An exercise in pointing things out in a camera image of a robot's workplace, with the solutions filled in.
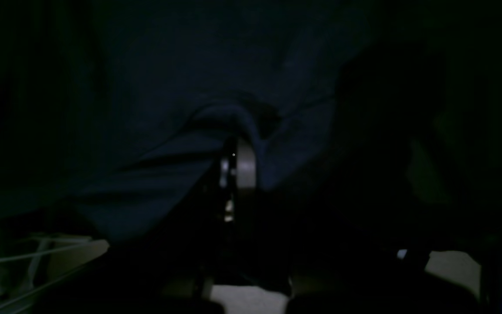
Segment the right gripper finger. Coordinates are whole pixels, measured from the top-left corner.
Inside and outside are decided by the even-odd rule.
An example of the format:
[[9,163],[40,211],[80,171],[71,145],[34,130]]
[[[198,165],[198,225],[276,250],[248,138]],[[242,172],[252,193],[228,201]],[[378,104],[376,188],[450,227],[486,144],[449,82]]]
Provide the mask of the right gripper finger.
[[251,143],[229,137],[219,159],[219,218],[235,227],[253,227],[257,194],[257,161]]

